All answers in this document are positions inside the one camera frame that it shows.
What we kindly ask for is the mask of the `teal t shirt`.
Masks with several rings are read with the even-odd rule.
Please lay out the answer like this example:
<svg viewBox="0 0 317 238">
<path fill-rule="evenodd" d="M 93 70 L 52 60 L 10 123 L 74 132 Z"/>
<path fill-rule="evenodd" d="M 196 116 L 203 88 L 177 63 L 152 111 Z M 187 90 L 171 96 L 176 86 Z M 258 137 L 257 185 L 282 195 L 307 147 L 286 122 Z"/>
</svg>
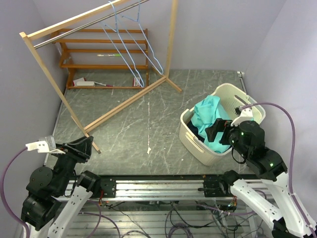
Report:
<svg viewBox="0 0 317 238">
<path fill-rule="evenodd" d="M 231 120 L 228 112 L 220 102 L 220 97 L 210 95 L 194 106 L 194 114 L 191 118 L 191 122 L 194 126 L 200 127 L 202 131 L 205 132 L 205 129 L 213 125 L 217 118 Z M 230 145 L 222 145 L 219 143 L 223 132 L 217 134 L 214 142 L 205 141 L 204 145 L 217 154 L 224 153 L 229 148 L 232 148 L 245 157 L 248 149 L 243 139 L 245 139 L 247 133 L 242 130 L 242 126 L 246 125 L 249 121 L 244 121 L 240 123 L 239 126 L 235 126 L 233 133 L 230 135 Z"/>
</svg>

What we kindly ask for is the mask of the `navy blue t shirt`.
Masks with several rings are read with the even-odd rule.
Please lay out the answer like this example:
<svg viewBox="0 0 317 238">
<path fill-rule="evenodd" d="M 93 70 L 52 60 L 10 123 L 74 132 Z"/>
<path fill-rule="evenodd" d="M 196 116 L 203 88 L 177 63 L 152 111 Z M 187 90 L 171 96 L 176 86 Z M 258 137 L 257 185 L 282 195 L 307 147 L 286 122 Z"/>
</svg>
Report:
<svg viewBox="0 0 317 238">
<path fill-rule="evenodd" d="M 189 121 L 187 123 L 187 127 L 198 138 L 199 141 L 201 141 L 203 143 L 205 143 L 205 141 L 207 141 L 206 140 L 207 134 L 205 132 L 203 132 L 200 127 L 194 126 L 191 121 Z"/>
</svg>

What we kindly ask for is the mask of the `light blue wire hanger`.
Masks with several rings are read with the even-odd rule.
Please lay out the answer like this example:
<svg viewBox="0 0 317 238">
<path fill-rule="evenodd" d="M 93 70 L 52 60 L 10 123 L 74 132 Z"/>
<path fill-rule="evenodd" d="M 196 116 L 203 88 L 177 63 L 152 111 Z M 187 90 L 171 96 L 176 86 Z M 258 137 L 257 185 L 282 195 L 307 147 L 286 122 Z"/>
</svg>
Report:
<svg viewBox="0 0 317 238">
<path fill-rule="evenodd" d="M 131 18 L 131 17 L 128 17 L 128 16 L 125 16 L 125 15 L 122 15 L 122 14 L 120 14 L 119 16 L 120 16 L 121 18 L 126 18 L 126 19 L 128 19 L 128 20 L 130 20 L 130 21 L 133 21 L 133 22 L 136 22 L 136 23 L 138 24 L 138 26 L 139 26 L 139 28 L 140 28 L 140 30 L 141 30 L 141 33 L 143 34 L 143 36 L 144 36 L 144 38 L 145 38 L 145 40 L 146 40 L 146 42 L 145 42 L 145 45 L 146 45 L 145 51 L 141 48 L 141 46 L 140 46 L 140 45 L 137 43 L 137 41 L 133 38 L 133 36 L 130 34 L 130 32 L 126 29 L 125 25 L 121 22 L 121 20 L 116 19 L 115 22 L 116 22 L 116 23 L 119 22 L 119 23 L 122 25 L 123 29 L 126 31 L 126 33 L 131 37 L 131 39 L 133 40 L 133 42 L 136 43 L 136 45 L 138 46 L 138 48 L 141 50 L 141 52 L 143 53 L 143 55 L 146 57 L 146 64 L 150 63 L 150 64 L 154 67 L 154 70 L 155 70 L 156 72 L 158 72 L 160 75 L 163 75 L 163 68 L 162 68 L 162 66 L 161 66 L 161 64 L 160 64 L 160 62 L 159 62 L 159 60 L 155 57 L 155 52 L 154 52 L 154 50 L 152 49 L 151 44 L 150 44 L 149 41 L 148 41 L 147 32 L 145 32 L 145 31 L 142 29 L 142 26 L 141 26 L 141 24 L 140 24 L 140 19 L 139 19 L 139 18 L 140 18 L 140 6 L 141 6 L 141 4 L 142 4 L 142 2 L 139 0 L 139 1 L 138 1 L 138 4 L 137 4 L 138 12 L 137 12 L 137 18 L 136 18 L 136 19 L 133 19 L 133 18 Z M 149 58 L 149 56 L 148 56 L 148 51 L 149 51 L 149 50 L 151 51 L 152 56 L 153 56 L 153 59 L 154 59 L 154 60 L 156 61 L 156 63 L 158 64 L 159 68 L 157 68 L 157 67 L 155 66 L 155 64 L 151 61 L 151 59 Z"/>
</svg>

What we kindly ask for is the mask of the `light blue hanger with teal shirt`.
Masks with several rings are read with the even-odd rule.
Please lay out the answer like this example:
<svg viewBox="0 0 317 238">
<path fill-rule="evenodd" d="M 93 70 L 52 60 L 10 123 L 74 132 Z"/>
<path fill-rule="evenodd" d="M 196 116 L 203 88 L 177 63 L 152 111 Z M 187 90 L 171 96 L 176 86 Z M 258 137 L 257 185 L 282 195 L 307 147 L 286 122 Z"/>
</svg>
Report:
<svg viewBox="0 0 317 238">
<path fill-rule="evenodd" d="M 116 14 L 116 9 L 114 7 L 114 4 L 112 3 L 112 1 L 108 1 L 108 3 L 111 5 L 113 13 L 114 13 L 114 20 L 117 19 L 117 14 Z M 138 69 L 136 68 L 135 62 L 128 50 L 128 48 L 126 47 L 126 44 L 124 43 L 124 40 L 122 39 L 120 33 L 119 33 L 119 29 L 118 29 L 118 23 L 115 22 L 115 28 L 110 27 L 109 25 L 107 25 L 106 23 L 104 23 L 103 21 L 100 22 L 100 25 L 102 27 L 102 30 L 104 31 L 104 33 L 106 34 L 106 36 L 108 37 L 108 39 L 110 40 L 110 42 L 113 44 L 114 48 L 116 49 L 116 51 L 118 52 L 118 54 L 121 54 L 121 58 L 123 59 L 124 63 L 126 66 L 128 66 L 128 69 L 130 70 L 130 72 L 132 73 L 132 75 L 134 77 L 138 77 L 140 78 L 140 84 L 141 87 L 144 87 L 144 81 L 142 79 L 142 76 L 140 75 L 140 72 L 138 71 Z M 132 62 L 132 66 L 130 66 L 130 64 L 127 62 L 126 58 L 123 56 L 123 54 L 120 52 L 119 48 L 117 47 L 116 43 L 112 40 L 112 38 L 109 36 L 108 32 L 106 31 L 106 27 L 109 28 L 110 30 L 112 30 L 114 33 L 117 34 L 117 36 L 119 37 L 119 41 L 120 43 L 123 45 L 124 49 L 126 50 L 127 55 L 129 56 L 129 58 L 131 59 Z"/>
</svg>

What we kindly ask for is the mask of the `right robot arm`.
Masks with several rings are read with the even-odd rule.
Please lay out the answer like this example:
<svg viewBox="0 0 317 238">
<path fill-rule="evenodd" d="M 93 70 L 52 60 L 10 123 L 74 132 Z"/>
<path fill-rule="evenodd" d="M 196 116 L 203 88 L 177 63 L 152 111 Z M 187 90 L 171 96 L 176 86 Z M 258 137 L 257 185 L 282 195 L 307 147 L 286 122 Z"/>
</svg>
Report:
<svg viewBox="0 0 317 238">
<path fill-rule="evenodd" d="M 232 194 L 241 199 L 260 216 L 275 238 L 317 236 L 316 222 L 291 193 L 287 166 L 277 152 L 266 147 L 265 132 L 257 122 L 247 120 L 235 126 L 229 120 L 216 119 L 205 131 L 209 142 L 222 133 L 219 142 L 239 153 L 243 163 L 266 185 L 276 204 L 263 198 L 233 170 L 226 172 L 218 184 L 222 195 Z"/>
</svg>

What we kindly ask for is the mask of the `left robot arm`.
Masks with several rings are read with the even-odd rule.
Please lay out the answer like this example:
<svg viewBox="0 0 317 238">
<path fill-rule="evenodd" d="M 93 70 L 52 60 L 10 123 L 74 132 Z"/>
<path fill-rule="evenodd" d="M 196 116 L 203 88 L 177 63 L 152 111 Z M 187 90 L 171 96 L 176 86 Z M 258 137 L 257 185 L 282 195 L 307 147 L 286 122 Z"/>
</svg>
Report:
<svg viewBox="0 0 317 238">
<path fill-rule="evenodd" d="M 23 202 L 21 220 L 25 223 L 25 238 L 64 238 L 70 224 L 83 205 L 101 191 L 101 177 L 82 172 L 75 182 L 73 193 L 61 212 L 59 197 L 65 195 L 74 177 L 76 164 L 90 159 L 93 136 L 83 136 L 68 143 L 57 144 L 53 136 L 26 144 L 28 151 L 48 153 L 57 157 L 54 168 L 35 169 L 26 186 L 29 195 Z"/>
</svg>

